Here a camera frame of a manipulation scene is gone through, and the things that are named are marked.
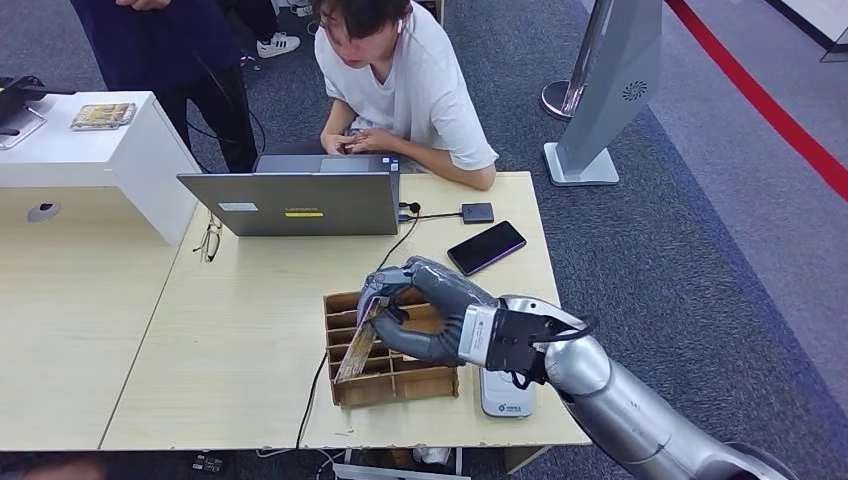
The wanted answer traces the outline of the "person's left hand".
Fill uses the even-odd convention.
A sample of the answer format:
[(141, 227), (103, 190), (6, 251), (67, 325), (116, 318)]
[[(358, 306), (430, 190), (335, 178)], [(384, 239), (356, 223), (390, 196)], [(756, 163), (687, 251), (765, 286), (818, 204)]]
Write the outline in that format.
[(355, 134), (345, 149), (351, 154), (394, 152), (399, 141), (400, 139), (388, 130), (369, 128)]

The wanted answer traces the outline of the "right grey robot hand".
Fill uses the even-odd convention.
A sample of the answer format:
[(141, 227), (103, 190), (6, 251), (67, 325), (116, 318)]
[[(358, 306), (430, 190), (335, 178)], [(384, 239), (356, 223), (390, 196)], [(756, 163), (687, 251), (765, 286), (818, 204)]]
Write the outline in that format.
[[(442, 320), (442, 331), (423, 333), (403, 327), (406, 313), (396, 298), (417, 291)], [(434, 260), (412, 256), (400, 266), (369, 274), (360, 292), (357, 321), (366, 320), (372, 303), (381, 312), (369, 321), (377, 337), (391, 350), (447, 367), (463, 366), (458, 349), (466, 310), (471, 305), (498, 307), (499, 300), (463, 275)]]

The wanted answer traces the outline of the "person's right hand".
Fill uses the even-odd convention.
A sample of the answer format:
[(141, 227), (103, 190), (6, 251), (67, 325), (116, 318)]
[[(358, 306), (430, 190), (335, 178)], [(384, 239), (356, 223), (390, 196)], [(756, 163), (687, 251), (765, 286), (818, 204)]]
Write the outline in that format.
[(355, 136), (348, 136), (339, 133), (322, 132), (320, 135), (320, 143), (327, 154), (330, 155), (346, 155), (349, 153), (349, 148), (356, 143)]

